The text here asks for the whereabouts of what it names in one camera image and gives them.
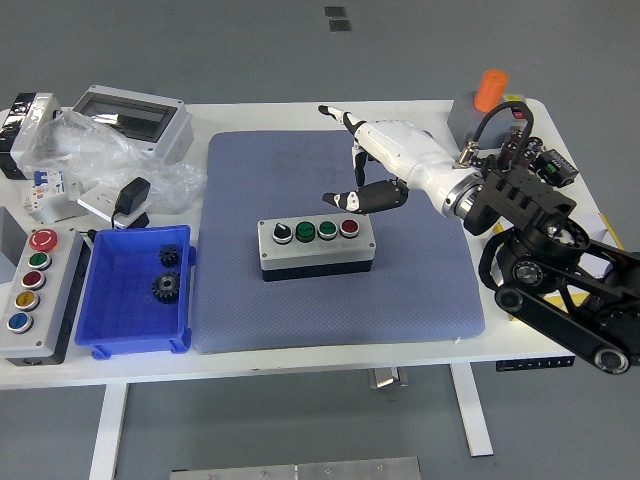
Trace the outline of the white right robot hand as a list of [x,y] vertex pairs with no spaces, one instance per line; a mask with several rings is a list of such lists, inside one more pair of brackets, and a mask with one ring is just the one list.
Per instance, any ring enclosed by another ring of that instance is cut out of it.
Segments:
[[[323,195],[324,201],[343,210],[367,214],[397,208],[406,202],[410,190],[421,190],[437,211],[453,217],[463,195],[479,185],[478,175],[456,168],[453,157],[410,122],[367,122],[326,105],[318,111],[332,117],[354,138],[352,163],[357,189]],[[370,159],[384,166],[393,178],[367,185],[364,168]]]

